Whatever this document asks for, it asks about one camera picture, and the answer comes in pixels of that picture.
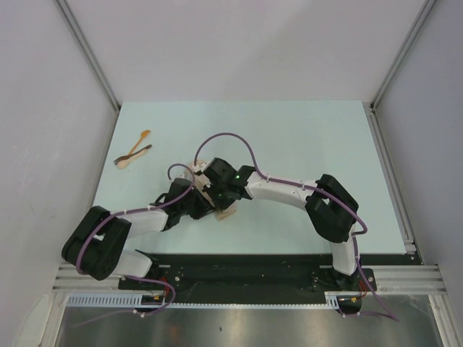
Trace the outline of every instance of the shiny metal surface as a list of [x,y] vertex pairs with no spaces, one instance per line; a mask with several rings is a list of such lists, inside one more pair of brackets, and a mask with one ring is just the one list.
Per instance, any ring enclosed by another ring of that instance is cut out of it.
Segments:
[[[379,317],[343,320],[328,310],[168,309],[159,316],[122,313],[72,327],[117,309],[69,307],[56,347],[442,346],[427,296],[384,300],[400,323]],[[379,309],[372,297],[364,303],[369,309]]]

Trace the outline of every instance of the white wall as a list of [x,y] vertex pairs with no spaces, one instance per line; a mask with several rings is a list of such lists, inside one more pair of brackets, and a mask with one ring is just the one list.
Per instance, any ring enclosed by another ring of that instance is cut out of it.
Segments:
[[440,1],[379,108],[418,246],[463,324],[463,1]]
[[70,0],[120,101],[371,101],[425,0]]
[[115,115],[50,0],[0,4],[0,345],[52,286]]

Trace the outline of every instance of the orange spoon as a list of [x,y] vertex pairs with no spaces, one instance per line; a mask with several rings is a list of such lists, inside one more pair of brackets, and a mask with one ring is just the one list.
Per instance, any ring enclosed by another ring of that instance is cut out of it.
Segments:
[[143,139],[150,134],[150,132],[151,132],[151,130],[145,130],[144,132],[142,132],[142,134],[140,136],[140,139],[138,140],[137,144],[135,146],[133,146],[133,148],[130,150],[129,154],[127,154],[127,155],[131,155],[137,149],[138,145],[143,141]]

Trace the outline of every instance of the white table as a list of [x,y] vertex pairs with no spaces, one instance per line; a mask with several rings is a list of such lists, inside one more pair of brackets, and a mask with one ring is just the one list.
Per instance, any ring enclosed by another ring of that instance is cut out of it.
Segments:
[[[153,147],[119,170],[112,163],[127,154],[140,133]],[[336,177],[360,204],[369,227],[359,237],[362,253],[405,253],[373,138],[359,101],[124,103],[103,168],[95,205],[111,211],[145,207],[167,192],[166,169],[189,163],[200,143],[217,132],[246,138],[260,168],[290,179]],[[250,165],[246,147],[233,137],[209,143],[200,158]],[[181,174],[182,169],[173,173]],[[239,202],[238,211],[218,222],[213,215],[183,217],[170,231],[130,239],[127,248],[162,253],[329,253],[307,215],[270,201]]]

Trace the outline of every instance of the gray floor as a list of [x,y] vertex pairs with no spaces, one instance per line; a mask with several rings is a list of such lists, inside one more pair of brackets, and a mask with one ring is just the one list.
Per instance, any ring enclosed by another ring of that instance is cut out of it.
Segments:
[[[386,303],[400,323],[378,317],[342,319],[332,310],[168,309],[141,319],[130,313],[73,324],[112,309],[68,308],[57,347],[101,346],[442,346],[427,296]],[[378,309],[368,297],[364,309]]]

